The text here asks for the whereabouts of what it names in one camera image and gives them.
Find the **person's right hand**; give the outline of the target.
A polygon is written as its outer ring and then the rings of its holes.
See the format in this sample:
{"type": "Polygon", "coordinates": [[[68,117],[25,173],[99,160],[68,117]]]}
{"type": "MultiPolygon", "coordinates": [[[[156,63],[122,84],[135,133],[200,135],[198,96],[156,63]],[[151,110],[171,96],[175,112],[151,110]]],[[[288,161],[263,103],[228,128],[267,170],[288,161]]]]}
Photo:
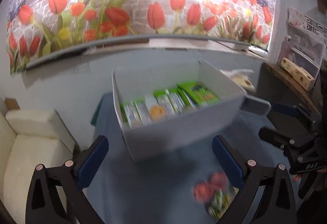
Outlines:
{"type": "Polygon", "coordinates": [[[296,183],[300,181],[299,185],[299,192],[305,193],[309,192],[311,190],[318,190],[320,189],[320,185],[323,182],[324,179],[324,174],[323,173],[318,173],[318,172],[310,172],[310,173],[305,173],[302,175],[296,175],[293,178],[293,181],[296,183]]]}

